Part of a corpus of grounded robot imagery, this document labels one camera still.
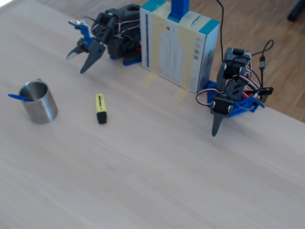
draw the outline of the red wire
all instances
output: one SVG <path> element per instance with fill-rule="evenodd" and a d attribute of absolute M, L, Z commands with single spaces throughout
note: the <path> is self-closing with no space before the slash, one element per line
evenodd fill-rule
<path fill-rule="evenodd" d="M 251 71 L 251 72 L 256 76 L 256 78 L 257 78 L 257 80 L 258 80 L 258 83 L 259 83 L 259 86 L 262 87 L 262 83 L 261 83 L 261 81 L 260 81 L 258 75 L 255 73 L 255 71 L 253 71 L 252 69 L 248 69 L 248 68 L 247 68 L 247 70 Z"/>

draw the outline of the yellow highlighter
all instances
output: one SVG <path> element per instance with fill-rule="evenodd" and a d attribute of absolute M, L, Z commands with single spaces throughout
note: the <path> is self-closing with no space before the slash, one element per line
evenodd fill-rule
<path fill-rule="evenodd" d="M 106 111 L 106 103 L 104 100 L 103 94 L 96 94 L 95 96 L 96 100 L 96 114 L 97 114 L 97 120 L 99 121 L 99 124 L 104 124 L 107 122 L 107 111 Z"/>

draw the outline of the wooden floor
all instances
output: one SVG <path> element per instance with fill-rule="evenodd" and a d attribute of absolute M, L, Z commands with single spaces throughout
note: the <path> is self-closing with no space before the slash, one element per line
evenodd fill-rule
<path fill-rule="evenodd" d="M 146 0 L 37 0 L 71 17 L 95 17 L 100 11 L 131 2 Z M 287 15 L 298 0 L 221 0 L 225 8 L 224 48 L 261 51 L 269 39 L 274 48 L 266 53 L 265 86 L 275 92 L 267 105 L 286 115 L 305 122 L 305 13 L 295 23 Z M 190 8 L 216 20 L 221 19 L 221 8 L 215 0 L 190 0 Z M 221 64 L 220 45 L 214 58 L 212 79 Z M 254 57 L 258 69 L 259 56 Z"/>

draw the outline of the wire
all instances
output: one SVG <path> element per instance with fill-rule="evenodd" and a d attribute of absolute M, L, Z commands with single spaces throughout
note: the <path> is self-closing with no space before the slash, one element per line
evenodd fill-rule
<path fill-rule="evenodd" d="M 97 20 L 95 20 L 95 19 L 93 19 L 93 18 L 91 18 L 91 17 L 88 17 L 88 16 L 83 16 L 83 18 L 82 18 L 82 19 L 84 19 L 84 18 L 88 18 L 88 19 L 90 19 L 90 20 L 92 20 L 92 21 L 94 21 L 94 22 L 96 22 L 96 23 L 99 23 Z"/>
<path fill-rule="evenodd" d="M 128 31 L 128 30 L 136 29 L 136 28 L 138 28 L 138 27 L 140 27 L 140 24 L 138 24 L 138 25 L 136 25 L 136 26 L 134 26 L 134 27 L 131 27 L 131 28 L 128 28 L 128 29 L 122 31 L 121 34 L 125 33 L 125 32 Z"/>
<path fill-rule="evenodd" d="M 257 78 L 258 83 L 259 83 L 259 88 L 261 88 L 261 87 L 262 87 L 262 83 L 261 83 L 261 81 L 260 81 L 258 75 L 255 73 L 255 71 L 253 71 L 252 69 L 247 69 L 247 68 L 246 68 L 246 71 L 247 71 L 247 72 L 251 72 L 251 73 L 253 73 L 253 74 L 255 75 L 255 77 Z"/>
<path fill-rule="evenodd" d="M 251 61 L 249 61 L 248 65 L 250 67 L 250 70 L 252 70 L 252 63 L 251 63 Z M 251 72 L 250 80 L 252 80 L 252 78 L 253 78 L 253 72 Z"/>
<path fill-rule="evenodd" d="M 266 49 L 270 42 L 272 42 L 271 46 L 268 49 Z M 270 49 L 272 49 L 274 44 L 275 44 L 274 40 L 269 40 L 262 51 L 254 53 L 252 56 L 255 56 L 255 55 L 258 55 L 258 54 L 261 54 L 261 53 L 262 53 L 262 56 L 264 56 L 264 53 L 266 51 L 269 51 Z"/>
<path fill-rule="evenodd" d="M 216 90 L 216 89 L 214 89 L 214 88 L 204 89 L 204 90 L 200 91 L 200 92 L 196 95 L 196 101 L 197 101 L 197 103 L 201 104 L 202 106 L 209 106 L 209 105 L 211 105 L 211 104 L 203 104 L 203 103 L 199 102 L 199 101 L 198 101 L 198 98 L 197 98 L 197 97 L 198 97 L 199 95 L 201 95 L 202 93 L 208 92 L 208 91 L 215 91 L 215 92 L 218 92 L 218 93 L 220 93 L 220 94 L 224 93 L 224 91 L 223 91 L 223 92 L 219 92 L 218 90 Z"/>
<path fill-rule="evenodd" d="M 241 78 L 245 79 L 246 81 L 248 81 L 248 82 L 249 82 L 250 84 L 252 84 L 252 86 L 255 87 L 256 89 L 259 89 L 259 88 L 257 87 L 257 85 L 255 85 L 255 83 L 254 83 L 252 80 L 250 80 L 249 78 L 247 78 L 246 76 L 244 76 L 244 75 L 239 75 L 239 77 L 241 77 Z"/>
<path fill-rule="evenodd" d="M 130 20 L 130 21 L 122 21 L 121 24 L 136 22 L 136 21 L 139 21 L 139 20 L 140 20 L 140 19 L 137 19 L 137 20 Z"/>
<path fill-rule="evenodd" d="M 129 47 L 129 49 L 133 48 L 134 47 L 133 38 L 131 36 L 128 36 L 128 35 L 123 35 L 123 37 L 128 37 L 132 41 L 132 45 Z"/>
<path fill-rule="evenodd" d="M 221 60 L 222 60 L 222 62 L 224 62 L 224 47 L 223 47 L 224 6 L 220 3 L 219 0 L 216 0 L 216 1 L 222 8 L 221 26 L 220 26 L 220 45 L 221 45 Z"/>
<path fill-rule="evenodd" d="M 253 106 L 252 108 L 248 109 L 248 108 L 244 108 L 244 107 L 242 107 L 242 106 L 240 106 L 240 105 L 238 105 L 238 104 L 236 104 L 236 105 L 237 105 L 238 107 L 244 109 L 244 110 L 247 110 L 247 111 L 251 111 L 252 109 L 255 108 L 255 106 Z"/>

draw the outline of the blue 3d printed part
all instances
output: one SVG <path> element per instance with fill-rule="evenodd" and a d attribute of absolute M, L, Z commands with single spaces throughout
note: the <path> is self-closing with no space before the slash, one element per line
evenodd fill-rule
<path fill-rule="evenodd" d="M 170 17 L 180 20 L 188 11 L 190 0 L 172 0 L 172 12 Z"/>
<path fill-rule="evenodd" d="M 209 80 L 207 82 L 207 84 L 203 87 L 203 90 L 211 89 L 211 88 L 216 89 L 217 84 L 215 82 Z M 216 94 L 216 92 L 208 91 L 207 94 L 208 94 L 207 103 L 210 104 L 213 101 L 213 97 Z M 258 106 L 265 108 L 265 105 L 262 102 L 260 102 L 259 100 L 257 100 L 256 98 L 254 98 L 253 96 L 246 98 L 246 99 L 242 98 L 241 100 L 234 102 L 234 106 L 233 106 L 233 110 L 230 114 L 230 118 L 240 115 L 242 113 L 245 113 L 247 111 L 255 112 L 257 110 Z"/>
<path fill-rule="evenodd" d="M 73 25 L 75 29 L 80 30 L 81 34 L 84 36 L 84 44 L 89 46 L 91 41 L 92 41 L 92 37 L 90 36 L 90 31 L 89 31 L 89 27 L 86 24 L 81 24 L 81 23 L 77 23 L 74 21 L 69 21 L 70 25 Z"/>

